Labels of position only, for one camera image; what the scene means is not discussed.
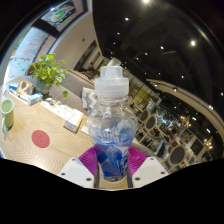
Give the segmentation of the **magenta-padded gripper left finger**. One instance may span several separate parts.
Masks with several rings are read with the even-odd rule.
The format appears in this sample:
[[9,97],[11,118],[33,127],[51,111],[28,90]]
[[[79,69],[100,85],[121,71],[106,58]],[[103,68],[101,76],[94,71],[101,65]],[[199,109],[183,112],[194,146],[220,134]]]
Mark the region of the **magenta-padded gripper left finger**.
[[78,186],[94,188],[97,171],[97,155],[94,148],[90,148],[80,157],[70,158],[58,176]]

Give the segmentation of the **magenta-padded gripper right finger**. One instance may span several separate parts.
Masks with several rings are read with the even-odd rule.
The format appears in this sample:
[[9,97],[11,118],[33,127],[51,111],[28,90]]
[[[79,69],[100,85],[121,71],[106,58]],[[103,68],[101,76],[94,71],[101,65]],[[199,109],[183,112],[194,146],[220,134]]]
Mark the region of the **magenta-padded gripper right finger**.
[[145,156],[134,147],[129,150],[127,182],[129,188],[140,188],[168,175],[154,156]]

